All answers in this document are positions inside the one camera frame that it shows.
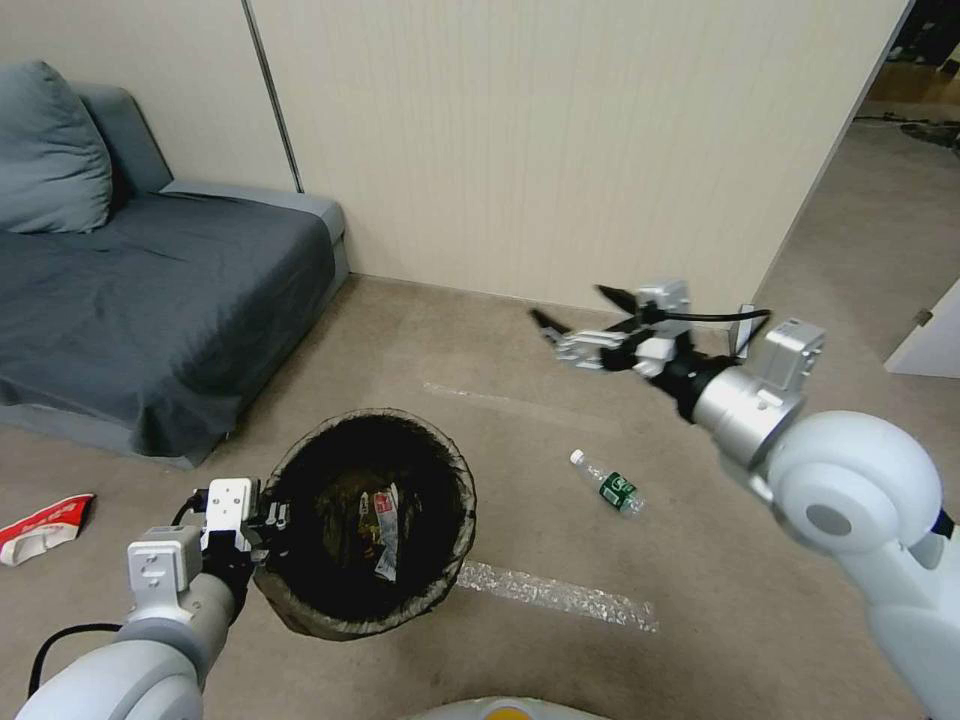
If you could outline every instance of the wall panel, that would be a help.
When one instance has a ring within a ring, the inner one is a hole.
[[[759,285],[906,0],[257,0],[355,269],[593,306]]]

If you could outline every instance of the beige wall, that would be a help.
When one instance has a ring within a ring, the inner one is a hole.
[[[595,305],[748,299],[907,0],[258,0],[355,269]]]
[[[177,177],[289,190],[239,0],[2,0],[0,62],[127,88]]]

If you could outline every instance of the green bottle label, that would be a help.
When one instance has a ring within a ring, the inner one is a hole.
[[[600,486],[600,495],[619,510],[636,489],[620,473],[610,473]]]

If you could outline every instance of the gray pillow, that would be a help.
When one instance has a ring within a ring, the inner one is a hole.
[[[0,230],[92,230],[112,189],[103,138],[60,73],[40,60],[0,66]]]

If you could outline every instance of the red and white paper cup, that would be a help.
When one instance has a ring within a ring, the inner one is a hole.
[[[38,510],[0,529],[0,563],[14,567],[73,540],[87,519],[95,495],[83,493]]]

